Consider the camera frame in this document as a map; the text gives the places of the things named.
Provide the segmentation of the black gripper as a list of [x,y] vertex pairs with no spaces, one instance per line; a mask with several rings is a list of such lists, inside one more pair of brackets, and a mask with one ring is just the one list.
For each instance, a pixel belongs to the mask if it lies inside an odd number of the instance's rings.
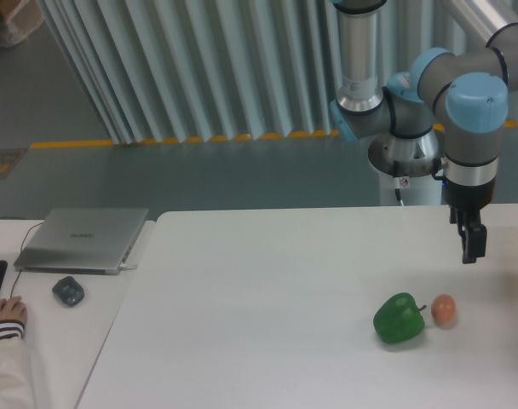
[[443,186],[443,199],[450,205],[449,222],[458,224],[463,264],[475,263],[486,254],[486,226],[478,210],[491,203],[495,182],[493,178],[479,186],[464,186],[446,179]]

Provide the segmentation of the white striped sleeve forearm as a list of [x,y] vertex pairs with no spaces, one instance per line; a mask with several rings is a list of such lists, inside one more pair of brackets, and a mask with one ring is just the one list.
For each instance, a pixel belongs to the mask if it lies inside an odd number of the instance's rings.
[[0,321],[0,408],[36,407],[24,330],[17,320]]

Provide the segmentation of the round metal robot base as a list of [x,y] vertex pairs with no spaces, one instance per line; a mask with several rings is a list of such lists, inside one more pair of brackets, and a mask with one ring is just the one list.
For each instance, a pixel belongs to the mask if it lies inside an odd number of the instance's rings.
[[433,129],[416,138],[399,138],[390,133],[376,137],[368,148],[372,167],[392,177],[429,176],[440,158],[442,143]]

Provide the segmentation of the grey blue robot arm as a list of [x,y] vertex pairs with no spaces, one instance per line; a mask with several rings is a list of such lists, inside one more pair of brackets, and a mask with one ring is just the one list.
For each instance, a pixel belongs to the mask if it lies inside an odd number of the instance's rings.
[[342,138],[371,137],[368,158],[390,177],[440,181],[463,262],[486,254],[481,210],[493,195],[509,93],[518,90],[518,15],[502,1],[449,1],[446,8],[480,49],[432,48],[408,72],[378,81],[380,1],[336,1],[342,86],[331,114]]

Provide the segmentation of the person's hand on mouse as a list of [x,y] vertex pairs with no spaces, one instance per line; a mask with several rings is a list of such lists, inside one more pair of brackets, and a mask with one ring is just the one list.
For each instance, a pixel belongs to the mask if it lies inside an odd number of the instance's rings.
[[0,300],[0,339],[23,338],[26,320],[26,305],[21,297]]

